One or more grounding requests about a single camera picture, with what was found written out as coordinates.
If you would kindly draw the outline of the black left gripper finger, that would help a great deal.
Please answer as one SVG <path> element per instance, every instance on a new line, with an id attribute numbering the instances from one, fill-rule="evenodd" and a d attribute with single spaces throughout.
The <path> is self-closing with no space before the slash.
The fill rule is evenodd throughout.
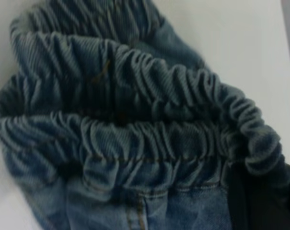
<path id="1" fill-rule="evenodd" d="M 228 208 L 234 230 L 290 230 L 290 187 L 282 202 L 244 170 L 230 170 Z"/>

